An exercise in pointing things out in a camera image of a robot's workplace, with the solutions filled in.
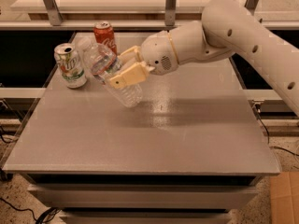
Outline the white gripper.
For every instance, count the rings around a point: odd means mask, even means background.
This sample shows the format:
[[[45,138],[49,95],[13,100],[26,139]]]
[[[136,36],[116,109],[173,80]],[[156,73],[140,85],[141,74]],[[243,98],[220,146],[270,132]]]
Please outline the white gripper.
[[[167,31],[150,35],[141,45],[132,46],[121,53],[118,58],[123,67],[109,84],[115,89],[123,89],[145,81],[150,73],[163,76],[178,69],[178,58],[174,51],[171,36]]]

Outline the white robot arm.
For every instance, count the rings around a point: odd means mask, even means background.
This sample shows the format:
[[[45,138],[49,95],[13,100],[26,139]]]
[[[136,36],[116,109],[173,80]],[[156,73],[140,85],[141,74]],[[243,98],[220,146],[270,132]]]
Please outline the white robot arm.
[[[202,19],[149,36],[120,55],[123,67],[108,83],[122,89],[163,76],[186,63],[238,54],[299,115],[299,50],[262,26],[235,0],[211,0]]]

